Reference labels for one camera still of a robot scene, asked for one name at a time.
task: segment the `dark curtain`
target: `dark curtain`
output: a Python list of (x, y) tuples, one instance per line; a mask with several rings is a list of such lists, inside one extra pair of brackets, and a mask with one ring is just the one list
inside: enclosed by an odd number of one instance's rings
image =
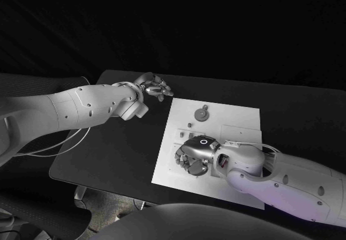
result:
[(33, 2), (0, 1), (2, 73), (95, 84), (113, 69), (346, 89), (345, 1)]

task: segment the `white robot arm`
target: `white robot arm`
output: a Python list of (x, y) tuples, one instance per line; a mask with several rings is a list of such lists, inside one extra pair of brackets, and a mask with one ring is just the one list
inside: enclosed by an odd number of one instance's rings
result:
[(173, 96), (163, 79), (144, 73), (134, 82), (87, 85), (51, 95), (0, 98), (0, 167), (38, 137), (62, 130), (104, 124), (111, 117), (126, 121), (149, 111), (143, 92)]
[[(211, 164), (241, 193), (296, 217), (346, 227), (346, 175), (322, 164), (281, 152), (267, 154), (251, 144), (221, 145), (203, 135), (185, 142), (175, 158), (195, 176)], [(267, 177), (262, 167), (271, 172)]]

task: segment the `robotic hand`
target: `robotic hand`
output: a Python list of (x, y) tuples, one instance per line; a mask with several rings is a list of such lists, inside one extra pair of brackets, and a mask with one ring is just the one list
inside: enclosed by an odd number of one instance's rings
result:
[(101, 125), (111, 117), (144, 116), (143, 92), (159, 101), (172, 88), (151, 72), (134, 82), (87, 85), (51, 95), (0, 98), (0, 167), (38, 137)]
[[(206, 174), (212, 165), (238, 192), (307, 221), (346, 227), (346, 175), (275, 148), (264, 153), (254, 145), (195, 136), (175, 153), (176, 164), (193, 176)], [(265, 177), (262, 167), (271, 172)]]

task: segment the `black table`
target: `black table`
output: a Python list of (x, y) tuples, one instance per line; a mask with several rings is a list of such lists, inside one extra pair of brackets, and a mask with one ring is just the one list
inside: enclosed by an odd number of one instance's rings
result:
[[(133, 82), (141, 74), (108, 70), (97, 84)], [(283, 153), (310, 159), (346, 174), (345, 91), (157, 75), (172, 87), (175, 98), (258, 108), (262, 142)], [(143, 118), (134, 116), (124, 121), (113, 117), (105, 124), (92, 127), (81, 144), (56, 157), (51, 177), (150, 203), (195, 203), (238, 211), (314, 239), (346, 238), (346, 228), (306, 221), (268, 205), (260, 210), (151, 183), (172, 100), (164, 96), (164, 101), (159, 102), (146, 94), (149, 112)], [(68, 141), (61, 151), (79, 139)]]

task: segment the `chair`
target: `chair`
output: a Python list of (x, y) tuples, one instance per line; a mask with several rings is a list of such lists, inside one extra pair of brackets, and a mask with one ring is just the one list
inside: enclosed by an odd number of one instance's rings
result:
[[(84, 77), (46, 78), (0, 73), (0, 97), (46, 95), (88, 85)], [(27, 153), (58, 144), (69, 131), (35, 139)], [(59, 147), (39, 154), (56, 154)], [(91, 211), (75, 206), (76, 185), (49, 177), (55, 157), (17, 156), (0, 167), (0, 209), (61, 240), (75, 240), (91, 222)]]

